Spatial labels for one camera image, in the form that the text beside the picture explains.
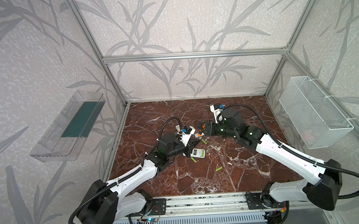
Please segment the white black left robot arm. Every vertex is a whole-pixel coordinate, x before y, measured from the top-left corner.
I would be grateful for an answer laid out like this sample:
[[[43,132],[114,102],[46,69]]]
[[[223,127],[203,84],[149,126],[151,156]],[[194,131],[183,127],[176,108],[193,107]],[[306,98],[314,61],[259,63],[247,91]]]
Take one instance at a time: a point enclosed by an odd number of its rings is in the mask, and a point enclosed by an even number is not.
[[[176,156],[189,156],[199,143],[194,135],[165,134],[138,166],[107,182],[92,183],[68,224],[113,224],[124,216],[146,212],[151,196],[135,189],[164,171]]]

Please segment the orange black small tool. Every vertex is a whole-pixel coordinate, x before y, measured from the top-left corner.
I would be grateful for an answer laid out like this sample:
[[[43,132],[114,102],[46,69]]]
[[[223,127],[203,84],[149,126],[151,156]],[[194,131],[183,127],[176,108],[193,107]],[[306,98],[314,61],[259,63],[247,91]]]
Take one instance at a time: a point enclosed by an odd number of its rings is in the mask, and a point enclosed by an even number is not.
[[[199,136],[204,136],[205,135],[205,124],[199,125],[198,134],[199,134]]]

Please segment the red white remote control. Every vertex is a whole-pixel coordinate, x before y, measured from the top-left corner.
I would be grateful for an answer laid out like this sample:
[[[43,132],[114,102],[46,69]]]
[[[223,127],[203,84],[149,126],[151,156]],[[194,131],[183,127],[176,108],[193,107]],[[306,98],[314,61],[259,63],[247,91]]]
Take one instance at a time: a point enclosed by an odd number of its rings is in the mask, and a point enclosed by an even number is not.
[[[206,154],[206,151],[204,149],[194,148],[190,155],[192,158],[202,159],[202,158],[205,158],[205,154]]]

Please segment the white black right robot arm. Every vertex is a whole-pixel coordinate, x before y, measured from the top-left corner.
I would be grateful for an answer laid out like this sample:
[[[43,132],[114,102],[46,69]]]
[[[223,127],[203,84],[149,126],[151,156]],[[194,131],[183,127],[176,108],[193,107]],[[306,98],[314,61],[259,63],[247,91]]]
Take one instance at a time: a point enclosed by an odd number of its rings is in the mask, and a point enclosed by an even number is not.
[[[323,210],[334,210],[342,187],[342,177],[337,171],[323,165],[340,168],[330,159],[328,162],[308,156],[283,142],[276,142],[266,131],[247,125],[239,112],[233,108],[214,112],[215,120],[199,125],[200,131],[209,136],[231,137],[248,149],[266,155],[296,172],[303,179],[294,182],[269,182],[262,191],[260,200],[271,207],[285,201],[309,201]]]

